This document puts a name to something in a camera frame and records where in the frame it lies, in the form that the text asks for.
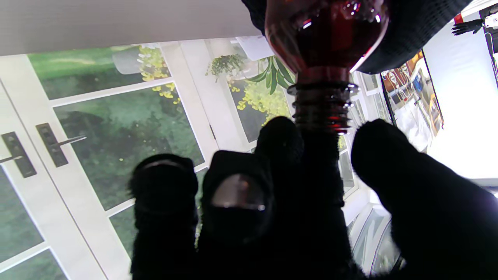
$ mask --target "bottle neck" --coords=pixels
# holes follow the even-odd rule
[[[344,67],[311,67],[297,74],[297,83],[301,85],[323,82],[352,82],[349,80],[349,69]]]
[[[296,96],[296,125],[301,130],[347,134],[350,96],[358,86],[347,82],[296,84],[289,93]]]

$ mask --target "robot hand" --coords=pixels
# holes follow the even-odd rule
[[[483,27],[484,20],[476,19],[469,22],[457,23],[453,27],[453,35],[458,36],[473,31],[476,34]]]

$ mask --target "red glass bottle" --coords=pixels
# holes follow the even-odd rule
[[[266,38],[297,76],[296,124],[344,134],[349,81],[380,44],[389,22],[387,0],[268,0]]]

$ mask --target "green leaf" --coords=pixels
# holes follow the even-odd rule
[[[251,81],[251,82],[259,83],[262,80],[264,80],[265,78],[266,78],[266,71],[262,72],[261,74],[259,74],[257,76],[254,76],[252,78],[247,78],[246,80]]]
[[[275,89],[277,88],[277,69],[272,65],[271,66],[271,88],[270,88],[270,95],[272,95],[275,92]]]
[[[272,69],[273,69],[273,64],[272,64],[272,62],[271,62],[271,61],[270,61],[269,65],[270,65],[270,70],[268,71],[268,74],[266,75],[266,88],[267,88],[267,89],[269,89],[269,88],[270,88],[270,86],[271,86],[271,79],[272,79],[272,77],[271,77],[271,76],[272,76],[272,72],[273,72],[273,71],[272,71]]]
[[[285,68],[285,66],[283,65],[283,63],[277,58],[275,57],[275,61],[277,62],[277,66],[278,66],[278,69],[280,70],[280,72],[282,73],[282,76],[291,84],[294,84],[294,80],[292,79],[292,77],[290,76],[289,74],[289,71],[287,70],[287,68]]]
[[[256,83],[261,82],[262,80],[264,80],[266,78],[266,75],[267,75],[268,71],[270,70],[270,67],[271,67],[271,63],[268,63],[268,66],[266,67],[266,69],[263,72],[259,73],[257,76],[254,76],[252,78],[247,78],[246,80],[251,81],[251,82],[256,82]]]
[[[280,72],[277,71],[277,83],[284,89],[288,89],[289,85],[285,82],[284,77]]]

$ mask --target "dark red liquid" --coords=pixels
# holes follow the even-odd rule
[[[266,37],[298,83],[347,81],[387,27],[382,0],[268,0]]]

